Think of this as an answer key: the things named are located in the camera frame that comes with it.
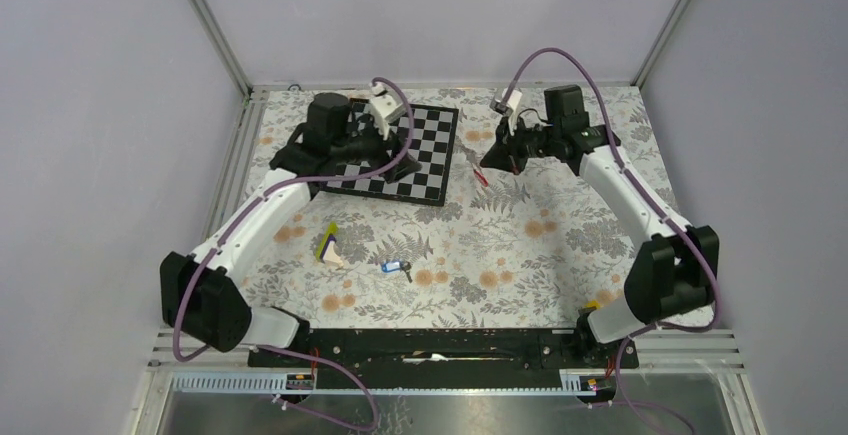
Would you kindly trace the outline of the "blue tag key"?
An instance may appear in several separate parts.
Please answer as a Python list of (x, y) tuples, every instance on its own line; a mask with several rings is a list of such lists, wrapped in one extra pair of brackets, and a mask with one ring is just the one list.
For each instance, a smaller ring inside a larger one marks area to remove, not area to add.
[(381, 270), (383, 273), (394, 273), (400, 272), (402, 273), (409, 283), (413, 282), (413, 278), (411, 275), (411, 263), (406, 260), (392, 260), (383, 262), (381, 265)]

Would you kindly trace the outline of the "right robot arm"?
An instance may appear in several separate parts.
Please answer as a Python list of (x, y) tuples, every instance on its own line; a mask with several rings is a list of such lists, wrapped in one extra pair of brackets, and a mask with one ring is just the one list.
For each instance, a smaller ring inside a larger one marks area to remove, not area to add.
[(533, 126), (522, 118), (519, 94), (492, 99), (501, 120), (480, 164), (518, 175), (531, 158), (555, 158), (601, 196), (630, 237), (637, 253), (623, 296), (581, 316), (573, 341), (577, 360), (597, 367), (612, 355), (613, 342), (715, 302), (719, 242), (710, 227), (693, 226), (662, 202), (609, 125), (591, 125), (578, 86), (543, 95), (546, 115)]

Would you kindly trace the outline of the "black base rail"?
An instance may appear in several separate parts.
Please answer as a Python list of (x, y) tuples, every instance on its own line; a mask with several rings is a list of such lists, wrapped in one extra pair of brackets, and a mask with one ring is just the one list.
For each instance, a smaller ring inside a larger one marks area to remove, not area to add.
[(338, 372), (312, 360), (321, 357), (357, 378), (379, 370), (427, 370), (431, 366), (460, 373), (561, 369), (605, 376), (614, 371), (618, 348), (616, 343), (593, 346), (570, 329), (309, 329), (300, 332), (291, 346), (295, 353), (305, 354), (305, 359), (260, 349), (249, 354), (248, 365), (303, 369), (311, 374), (320, 369)]

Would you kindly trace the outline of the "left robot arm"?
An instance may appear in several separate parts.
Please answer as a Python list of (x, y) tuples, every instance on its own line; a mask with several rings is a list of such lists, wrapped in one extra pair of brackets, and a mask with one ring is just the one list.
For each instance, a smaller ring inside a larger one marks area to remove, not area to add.
[(253, 307), (239, 290), (273, 235), (330, 182), (342, 182), (338, 167), (365, 162), (370, 169), (353, 180), (389, 179), (410, 163), (415, 116), (403, 91), (383, 78), (372, 82), (365, 120), (353, 119), (343, 94), (322, 92), (309, 103), (303, 122), (272, 158), (253, 194), (190, 254), (169, 253), (160, 265), (163, 320), (173, 329), (172, 352), (180, 362), (182, 335), (228, 352), (239, 345), (272, 346), (288, 366), (309, 356), (302, 323), (283, 309)]

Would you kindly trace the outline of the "red tag keyring bundle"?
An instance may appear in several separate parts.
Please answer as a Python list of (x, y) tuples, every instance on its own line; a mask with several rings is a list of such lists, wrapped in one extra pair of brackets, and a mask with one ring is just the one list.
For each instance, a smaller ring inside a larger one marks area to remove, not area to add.
[(481, 166), (479, 165), (478, 157), (477, 157), (476, 153), (473, 150), (468, 149), (468, 150), (465, 151), (465, 156), (466, 156), (466, 159), (469, 161), (469, 163), (472, 167), (472, 171), (473, 171), (473, 174), (475, 176), (475, 179), (481, 184), (482, 187), (488, 187), (489, 182), (488, 182), (487, 178), (485, 177)]

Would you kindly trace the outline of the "toy brick stack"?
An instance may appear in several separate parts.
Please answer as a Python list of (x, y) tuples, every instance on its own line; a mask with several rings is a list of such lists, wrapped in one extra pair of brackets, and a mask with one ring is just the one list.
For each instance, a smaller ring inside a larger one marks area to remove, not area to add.
[(337, 224), (331, 222), (324, 232), (315, 255), (317, 261), (333, 269), (344, 268), (346, 264), (345, 260), (337, 253), (337, 232)]

